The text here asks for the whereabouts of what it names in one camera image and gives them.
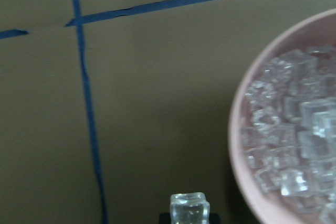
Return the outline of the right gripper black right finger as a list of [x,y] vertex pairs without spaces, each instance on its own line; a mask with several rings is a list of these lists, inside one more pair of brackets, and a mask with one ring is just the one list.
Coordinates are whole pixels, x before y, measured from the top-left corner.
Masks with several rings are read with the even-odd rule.
[[220,220],[219,214],[213,212],[209,214],[209,224],[221,224]]

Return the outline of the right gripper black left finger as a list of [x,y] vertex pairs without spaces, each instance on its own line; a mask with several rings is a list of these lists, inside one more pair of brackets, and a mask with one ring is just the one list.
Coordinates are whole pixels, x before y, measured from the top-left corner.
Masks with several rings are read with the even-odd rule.
[[168,212],[159,214],[159,224],[171,224],[171,216]]

